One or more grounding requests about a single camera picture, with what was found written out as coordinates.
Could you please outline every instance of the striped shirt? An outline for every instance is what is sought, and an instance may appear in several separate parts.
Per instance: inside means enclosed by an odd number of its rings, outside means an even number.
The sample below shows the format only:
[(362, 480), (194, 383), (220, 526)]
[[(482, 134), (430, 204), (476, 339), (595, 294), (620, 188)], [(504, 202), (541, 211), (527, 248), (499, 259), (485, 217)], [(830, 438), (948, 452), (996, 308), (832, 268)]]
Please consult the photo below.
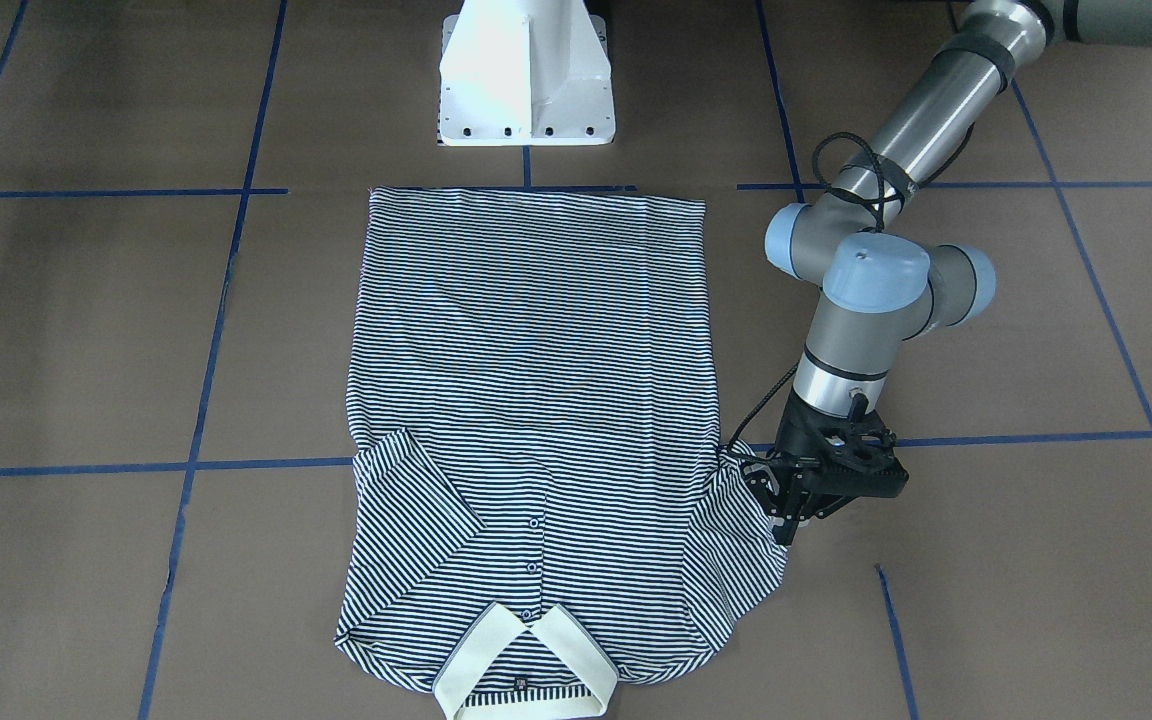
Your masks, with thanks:
[(704, 205), (371, 195), (335, 643), (447, 717), (583, 717), (694, 670), (781, 582), (719, 462)]

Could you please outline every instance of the white plastic base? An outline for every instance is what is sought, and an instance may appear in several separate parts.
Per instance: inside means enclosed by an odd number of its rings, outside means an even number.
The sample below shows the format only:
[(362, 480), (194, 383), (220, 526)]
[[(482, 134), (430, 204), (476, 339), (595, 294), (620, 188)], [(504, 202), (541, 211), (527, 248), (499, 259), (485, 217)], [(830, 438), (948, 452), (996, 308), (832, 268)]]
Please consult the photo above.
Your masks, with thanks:
[(604, 145), (616, 136), (607, 23), (581, 0), (465, 0), (444, 21), (439, 141)]

